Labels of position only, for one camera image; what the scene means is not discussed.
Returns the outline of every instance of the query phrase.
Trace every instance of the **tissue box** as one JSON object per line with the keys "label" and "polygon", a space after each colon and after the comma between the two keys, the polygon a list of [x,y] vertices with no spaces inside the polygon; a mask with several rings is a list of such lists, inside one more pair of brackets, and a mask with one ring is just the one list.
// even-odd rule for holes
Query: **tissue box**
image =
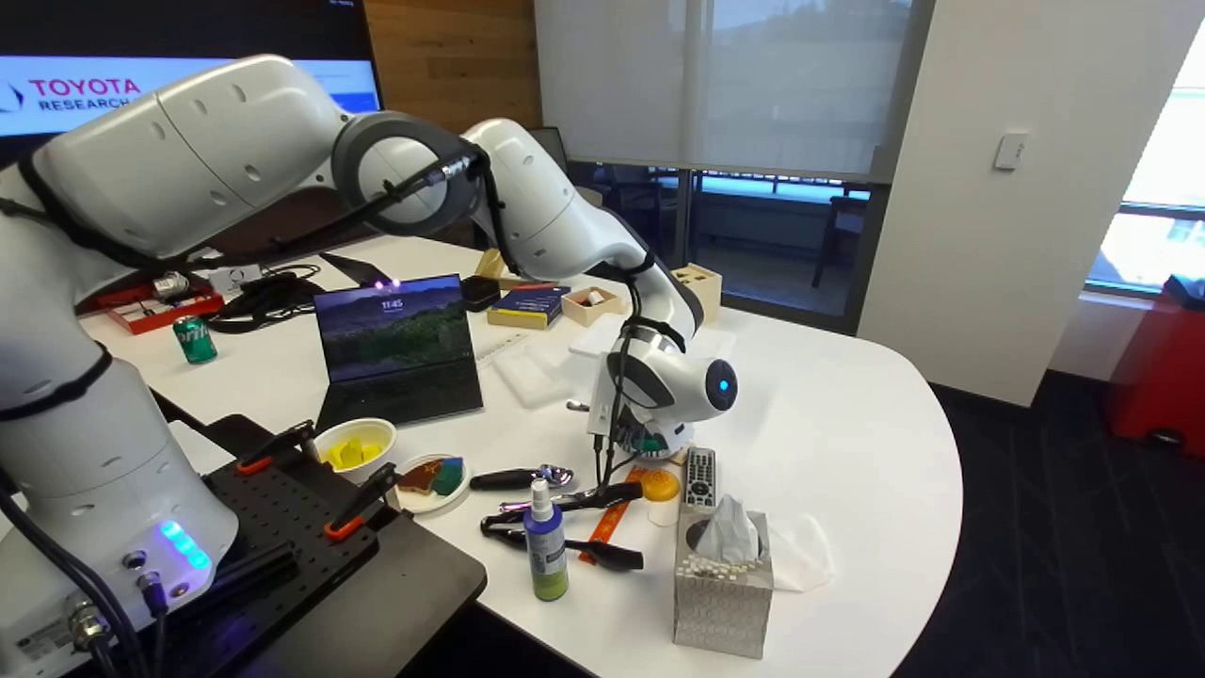
{"label": "tissue box", "polygon": [[673,543],[673,643],[751,656],[763,652],[770,604],[777,589],[770,557],[763,513],[751,513],[758,529],[758,562],[727,564],[692,554],[713,508],[683,506]]}
{"label": "tissue box", "polygon": [[700,297],[706,326],[714,326],[722,301],[722,277],[700,264],[673,268],[670,277]]}

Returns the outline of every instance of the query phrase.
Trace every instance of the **curved table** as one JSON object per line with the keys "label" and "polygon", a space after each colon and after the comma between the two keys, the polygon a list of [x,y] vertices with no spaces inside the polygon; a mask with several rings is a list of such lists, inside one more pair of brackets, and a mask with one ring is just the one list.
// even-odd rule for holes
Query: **curved table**
{"label": "curved table", "polygon": [[[338,253],[399,279],[467,277],[477,262],[472,248],[387,239]],[[326,268],[318,283],[352,286]],[[213,334],[212,366],[183,366],[168,331],[128,341],[104,317],[82,326],[198,422],[240,411],[283,430],[314,417],[323,401],[314,317]],[[565,465],[591,478],[584,414],[565,401],[524,407],[498,366],[547,362],[569,381],[569,348],[591,348],[599,334],[574,322],[557,322],[554,331],[476,322],[476,345],[487,411],[408,427],[399,455],[463,452],[476,470]],[[734,362],[742,401],[692,439],[719,452],[719,493],[770,517],[777,571],[807,589],[773,599],[763,658],[670,642],[673,508],[667,506],[635,501],[616,533],[616,543],[644,550],[644,574],[614,577],[574,562],[562,604],[535,604],[524,554],[483,543],[477,517],[498,513],[498,496],[476,493],[417,523],[487,564],[483,608],[594,673],[894,673],[923,632],[960,540],[958,442],[929,386],[886,348],[734,311],[700,331],[700,348]],[[569,535],[589,533],[591,522],[569,522]],[[830,543],[830,564],[807,571],[817,535]]]}

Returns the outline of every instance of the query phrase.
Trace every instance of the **laptop screen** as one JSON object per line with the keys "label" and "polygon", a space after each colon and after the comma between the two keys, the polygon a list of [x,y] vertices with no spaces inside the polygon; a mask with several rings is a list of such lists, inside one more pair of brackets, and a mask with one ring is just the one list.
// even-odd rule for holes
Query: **laptop screen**
{"label": "laptop screen", "polygon": [[417,422],[483,407],[459,277],[318,297],[330,393],[321,422]]}

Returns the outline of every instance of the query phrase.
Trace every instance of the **light switch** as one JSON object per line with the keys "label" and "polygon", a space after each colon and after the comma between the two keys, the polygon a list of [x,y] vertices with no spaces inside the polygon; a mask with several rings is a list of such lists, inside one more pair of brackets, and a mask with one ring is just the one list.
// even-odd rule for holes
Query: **light switch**
{"label": "light switch", "polygon": [[993,170],[993,175],[1017,175],[1017,170],[1021,170],[1023,144],[1027,144],[1027,131],[1023,131],[1023,127],[1002,131],[1002,144],[993,149],[992,170]]}

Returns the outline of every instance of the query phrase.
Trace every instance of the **spray bottle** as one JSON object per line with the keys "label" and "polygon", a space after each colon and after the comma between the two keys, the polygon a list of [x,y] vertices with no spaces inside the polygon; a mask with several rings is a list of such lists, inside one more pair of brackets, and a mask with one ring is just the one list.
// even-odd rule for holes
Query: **spray bottle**
{"label": "spray bottle", "polygon": [[549,496],[547,478],[532,483],[532,508],[529,508],[524,533],[529,533],[535,599],[554,604],[569,593],[569,562],[565,562],[565,522]]}

